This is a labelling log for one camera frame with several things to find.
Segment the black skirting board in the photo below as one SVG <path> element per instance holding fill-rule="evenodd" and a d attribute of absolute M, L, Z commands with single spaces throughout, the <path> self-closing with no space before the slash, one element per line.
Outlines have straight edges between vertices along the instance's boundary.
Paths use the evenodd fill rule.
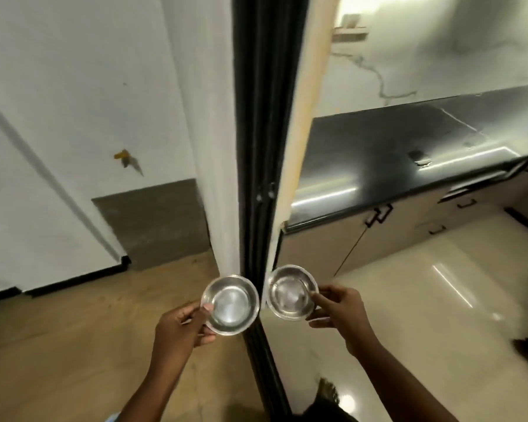
<path fill-rule="evenodd" d="M 19 287 L 13 286 L 4 290 L 0 290 L 0 300 L 12 298 L 20 294 L 25 294 L 31 297 L 40 297 L 73 286 L 89 283 L 101 278 L 126 272 L 131 264 L 131 258 L 126 255 L 121 257 L 120 263 L 118 265 L 106 269 L 100 269 L 85 275 L 73 277 L 60 282 L 50 283 L 44 286 L 39 286 L 28 290 L 21 290 Z"/>

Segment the person's left forearm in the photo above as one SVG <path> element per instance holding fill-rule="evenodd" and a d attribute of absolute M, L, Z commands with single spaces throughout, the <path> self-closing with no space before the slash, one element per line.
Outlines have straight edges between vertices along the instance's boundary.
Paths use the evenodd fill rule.
<path fill-rule="evenodd" d="M 144 380 L 116 422 L 161 422 L 186 363 L 187 360 L 178 357 L 152 360 Z"/>

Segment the person's right hand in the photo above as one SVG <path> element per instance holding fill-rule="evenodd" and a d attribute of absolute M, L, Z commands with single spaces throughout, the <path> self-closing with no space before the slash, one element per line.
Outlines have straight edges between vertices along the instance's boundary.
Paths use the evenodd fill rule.
<path fill-rule="evenodd" d="M 379 340 L 373 332 L 359 291 L 334 284 L 321 286 L 319 291 L 347 291 L 347 297 L 333 308 L 323 309 L 316 305 L 306 321 L 313 329 L 336 329 L 350 355 L 361 362 L 379 345 Z"/>

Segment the yellow wall plug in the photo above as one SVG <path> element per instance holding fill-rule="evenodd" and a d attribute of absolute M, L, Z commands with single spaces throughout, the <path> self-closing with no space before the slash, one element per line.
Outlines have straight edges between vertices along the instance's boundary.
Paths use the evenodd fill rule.
<path fill-rule="evenodd" d="M 132 168 L 136 173 L 144 177 L 139 160 L 132 156 L 127 149 L 122 149 L 118 153 L 114 154 L 113 159 L 118 161 L 124 169 Z"/>

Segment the cream wooden door jamb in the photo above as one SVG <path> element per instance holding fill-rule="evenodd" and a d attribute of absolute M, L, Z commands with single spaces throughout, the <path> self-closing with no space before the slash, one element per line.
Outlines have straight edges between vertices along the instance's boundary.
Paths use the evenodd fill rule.
<path fill-rule="evenodd" d="M 339 3 L 340 0 L 310 0 L 307 8 L 264 277 L 274 269 L 282 226 L 291 215 Z"/>

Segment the small dark countertop object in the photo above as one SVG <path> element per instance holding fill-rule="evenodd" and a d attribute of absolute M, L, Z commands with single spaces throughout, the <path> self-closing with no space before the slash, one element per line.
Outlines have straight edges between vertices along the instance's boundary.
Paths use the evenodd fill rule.
<path fill-rule="evenodd" d="M 426 168 L 432 164 L 432 159 L 422 150 L 412 150 L 408 152 L 409 159 L 419 168 Z"/>

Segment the person's left hand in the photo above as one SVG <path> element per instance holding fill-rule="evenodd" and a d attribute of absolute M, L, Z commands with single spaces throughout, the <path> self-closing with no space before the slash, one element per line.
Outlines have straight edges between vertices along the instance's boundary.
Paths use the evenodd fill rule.
<path fill-rule="evenodd" d="M 211 344 L 216 334 L 207 326 L 191 322 L 181 324 L 181 307 L 165 312 L 155 328 L 152 360 L 178 357 L 187 360 L 195 348 Z"/>

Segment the small wall shelf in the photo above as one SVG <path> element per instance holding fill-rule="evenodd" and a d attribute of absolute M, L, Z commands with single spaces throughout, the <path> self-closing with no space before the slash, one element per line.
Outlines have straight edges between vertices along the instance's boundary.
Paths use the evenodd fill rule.
<path fill-rule="evenodd" d="M 361 42 L 367 39 L 370 29 L 365 13 L 346 13 L 337 20 L 331 42 Z"/>

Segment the person's right forearm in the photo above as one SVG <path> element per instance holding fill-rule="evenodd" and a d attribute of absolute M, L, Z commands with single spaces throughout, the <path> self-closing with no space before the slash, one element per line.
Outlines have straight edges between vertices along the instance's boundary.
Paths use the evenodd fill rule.
<path fill-rule="evenodd" d="M 392 422 L 459 422 L 375 336 L 346 340 Z"/>

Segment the steel bowl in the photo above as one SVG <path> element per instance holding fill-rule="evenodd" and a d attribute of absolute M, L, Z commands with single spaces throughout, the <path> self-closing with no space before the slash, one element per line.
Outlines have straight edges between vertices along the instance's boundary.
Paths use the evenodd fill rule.
<path fill-rule="evenodd" d="M 305 321 L 315 310 L 311 299 L 319 287 L 304 268 L 287 264 L 274 269 L 266 279 L 266 302 L 274 315 L 286 321 Z"/>
<path fill-rule="evenodd" d="M 260 311 L 260 297 L 254 284 L 237 275 L 214 279 L 205 288 L 200 303 L 213 306 L 206 326 L 222 336 L 243 333 Z"/>

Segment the person's foot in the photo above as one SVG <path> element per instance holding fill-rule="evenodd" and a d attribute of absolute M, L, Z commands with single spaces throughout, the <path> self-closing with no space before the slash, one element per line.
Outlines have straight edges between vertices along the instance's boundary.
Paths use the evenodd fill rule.
<path fill-rule="evenodd" d="M 321 377 L 317 385 L 315 403 L 339 406 L 339 394 L 336 386 L 328 379 Z"/>

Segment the black sliding door frame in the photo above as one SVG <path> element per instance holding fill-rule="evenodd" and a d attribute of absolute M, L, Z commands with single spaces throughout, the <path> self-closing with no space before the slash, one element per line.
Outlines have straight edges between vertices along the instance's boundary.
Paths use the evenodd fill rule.
<path fill-rule="evenodd" d="M 240 272 L 260 309 L 309 4 L 232 0 Z"/>

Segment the person's dark shorts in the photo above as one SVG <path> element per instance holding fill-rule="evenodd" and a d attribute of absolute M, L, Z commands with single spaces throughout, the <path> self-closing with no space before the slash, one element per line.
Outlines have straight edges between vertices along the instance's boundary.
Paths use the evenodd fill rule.
<path fill-rule="evenodd" d="M 336 402 L 321 397 L 318 397 L 305 411 L 293 416 L 296 422 L 359 422 Z"/>

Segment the beige kitchen base cabinet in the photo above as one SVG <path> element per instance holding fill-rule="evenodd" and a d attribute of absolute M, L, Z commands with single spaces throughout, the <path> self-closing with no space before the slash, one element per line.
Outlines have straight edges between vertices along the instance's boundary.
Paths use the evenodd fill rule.
<path fill-rule="evenodd" d="M 301 227 L 284 227 L 274 268 L 294 264 L 309 271 L 316 281 L 328 281 L 405 248 L 428 240 L 429 228 L 449 232 L 488 217 L 519 201 L 528 192 L 528 158 L 510 162 L 497 173 L 433 188 L 394 200 L 394 211 L 383 224 L 365 225 L 374 206 L 349 215 L 329 215 Z M 474 198 L 476 205 L 458 209 L 457 203 Z"/>

